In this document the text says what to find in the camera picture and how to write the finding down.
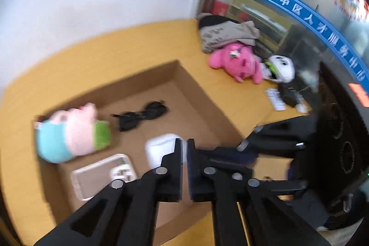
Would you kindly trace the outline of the brown cardboard box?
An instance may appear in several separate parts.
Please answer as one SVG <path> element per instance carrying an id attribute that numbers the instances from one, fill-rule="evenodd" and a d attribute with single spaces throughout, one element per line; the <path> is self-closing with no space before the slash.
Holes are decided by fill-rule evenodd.
<path id="1" fill-rule="evenodd" d="M 138 112 L 152 101 L 164 101 L 169 111 L 157 119 L 141 121 L 132 130 L 119 131 L 118 120 L 111 114 Z M 56 223 L 66 220 L 87 202 L 76 197 L 70 178 L 74 170 L 115 154 L 125 154 L 137 176 L 141 177 L 151 170 L 144 149 L 146 142 L 166 133 L 174 133 L 181 140 L 194 139 L 197 147 L 206 149 L 217 146 L 234 148 L 244 139 L 244 135 L 178 61 L 99 87 L 62 103 L 58 109 L 79 108 L 89 102 L 96 106 L 98 119 L 109 122 L 111 144 L 103 150 L 64 163 L 39 160 L 45 198 Z"/>

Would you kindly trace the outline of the panda plush toy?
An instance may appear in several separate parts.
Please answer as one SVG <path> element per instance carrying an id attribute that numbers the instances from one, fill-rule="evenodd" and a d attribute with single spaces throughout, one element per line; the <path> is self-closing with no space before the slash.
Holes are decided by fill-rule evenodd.
<path id="1" fill-rule="evenodd" d="M 289 57 L 274 55 L 262 62 L 263 78 L 277 84 L 287 84 L 295 78 L 295 67 Z"/>

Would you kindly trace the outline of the pink plush toy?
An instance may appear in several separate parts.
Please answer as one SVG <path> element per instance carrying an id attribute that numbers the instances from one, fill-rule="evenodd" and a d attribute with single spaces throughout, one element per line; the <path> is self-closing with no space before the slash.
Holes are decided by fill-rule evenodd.
<path id="1" fill-rule="evenodd" d="M 232 42 L 214 50 L 208 64 L 213 69 L 224 70 L 236 82 L 251 78 L 255 84 L 260 84 L 263 80 L 262 63 L 253 54 L 252 48 L 241 42 Z"/>

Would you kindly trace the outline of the blue banner strip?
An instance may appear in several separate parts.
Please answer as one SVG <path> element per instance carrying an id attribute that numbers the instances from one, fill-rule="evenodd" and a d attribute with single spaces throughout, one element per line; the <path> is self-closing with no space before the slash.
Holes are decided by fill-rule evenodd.
<path id="1" fill-rule="evenodd" d="M 264 0 L 281 9 L 314 33 L 368 91 L 368 67 L 347 39 L 316 10 L 300 0 Z"/>

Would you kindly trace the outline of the white clear phone case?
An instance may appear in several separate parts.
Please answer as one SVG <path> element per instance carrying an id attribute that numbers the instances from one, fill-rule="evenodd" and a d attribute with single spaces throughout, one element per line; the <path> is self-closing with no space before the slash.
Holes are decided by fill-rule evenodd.
<path id="1" fill-rule="evenodd" d="M 115 154 L 74 170 L 70 178 L 76 197 L 80 201 L 88 201 L 110 182 L 131 182 L 138 176 L 127 155 Z"/>

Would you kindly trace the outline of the pig plush toy blue shirt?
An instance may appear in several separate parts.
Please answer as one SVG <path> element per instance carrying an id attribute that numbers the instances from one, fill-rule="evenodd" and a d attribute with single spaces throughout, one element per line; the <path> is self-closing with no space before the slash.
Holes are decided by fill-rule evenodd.
<path id="1" fill-rule="evenodd" d="M 35 122 L 36 150 L 50 163 L 64 163 L 103 150 L 111 144 L 107 121 L 98 119 L 93 103 L 56 111 L 49 119 Z"/>

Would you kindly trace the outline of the grey printed cloth bag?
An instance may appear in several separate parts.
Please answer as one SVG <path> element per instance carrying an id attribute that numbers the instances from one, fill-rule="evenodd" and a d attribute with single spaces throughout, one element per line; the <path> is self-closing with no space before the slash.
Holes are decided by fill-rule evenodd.
<path id="1" fill-rule="evenodd" d="M 225 16 L 201 14 L 198 18 L 201 50 L 210 54 L 233 42 L 255 46 L 260 31 L 253 21 L 238 22 Z"/>

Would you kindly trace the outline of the black sunglasses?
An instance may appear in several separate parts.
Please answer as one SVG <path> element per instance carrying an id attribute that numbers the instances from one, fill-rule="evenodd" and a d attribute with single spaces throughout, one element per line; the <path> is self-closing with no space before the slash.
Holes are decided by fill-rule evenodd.
<path id="1" fill-rule="evenodd" d="M 120 114 L 111 114 L 110 116 L 118 120 L 119 131 L 126 132 L 138 127 L 141 121 L 157 119 L 168 111 L 169 108 L 164 104 L 164 101 L 152 101 L 138 112 L 127 111 Z"/>

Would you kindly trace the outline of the white blister pack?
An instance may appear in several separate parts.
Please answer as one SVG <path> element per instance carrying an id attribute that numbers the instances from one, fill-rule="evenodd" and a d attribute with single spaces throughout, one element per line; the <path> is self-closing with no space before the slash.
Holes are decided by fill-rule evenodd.
<path id="1" fill-rule="evenodd" d="M 286 105 L 283 102 L 278 89 L 269 88 L 266 90 L 266 95 L 270 100 L 274 110 L 276 111 L 284 111 L 286 109 Z"/>

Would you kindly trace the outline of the white earbuds case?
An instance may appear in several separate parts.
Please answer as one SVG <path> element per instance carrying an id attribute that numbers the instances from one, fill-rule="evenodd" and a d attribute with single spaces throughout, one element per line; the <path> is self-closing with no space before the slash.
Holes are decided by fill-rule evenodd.
<path id="1" fill-rule="evenodd" d="M 159 167 L 162 158 L 175 151 L 175 142 L 177 139 L 181 139 L 181 137 L 174 133 L 166 133 L 146 142 L 144 149 L 151 169 Z"/>

